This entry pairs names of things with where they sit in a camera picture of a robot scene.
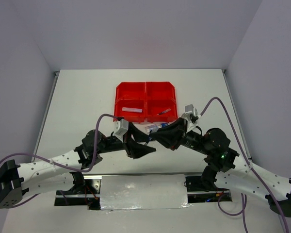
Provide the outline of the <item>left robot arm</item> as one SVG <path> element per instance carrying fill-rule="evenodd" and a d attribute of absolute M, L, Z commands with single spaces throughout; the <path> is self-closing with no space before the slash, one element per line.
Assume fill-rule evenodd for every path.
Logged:
<path fill-rule="evenodd" d="M 156 151 L 148 142 L 149 136 L 129 123 L 116 127 L 110 136 L 91 130 L 80 146 L 53 158 L 36 156 L 36 162 L 18 164 L 13 159 L 17 155 L 11 154 L 0 162 L 0 209 L 20 206 L 24 198 L 63 190 L 67 183 L 73 193 L 81 193 L 85 189 L 83 173 L 102 161 L 102 153 L 123 150 L 129 158 L 139 159 Z"/>

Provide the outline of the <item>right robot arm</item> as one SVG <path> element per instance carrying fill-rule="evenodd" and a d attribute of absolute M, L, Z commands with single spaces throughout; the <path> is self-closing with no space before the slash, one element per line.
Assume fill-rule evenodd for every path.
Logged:
<path fill-rule="evenodd" d="M 269 172 L 230 148 L 230 140 L 219 128 L 204 135 L 188 130 L 185 119 L 151 131 L 149 136 L 165 148 L 187 147 L 205 155 L 201 184 L 206 190 L 229 189 L 253 196 L 277 213 L 291 217 L 291 178 Z"/>

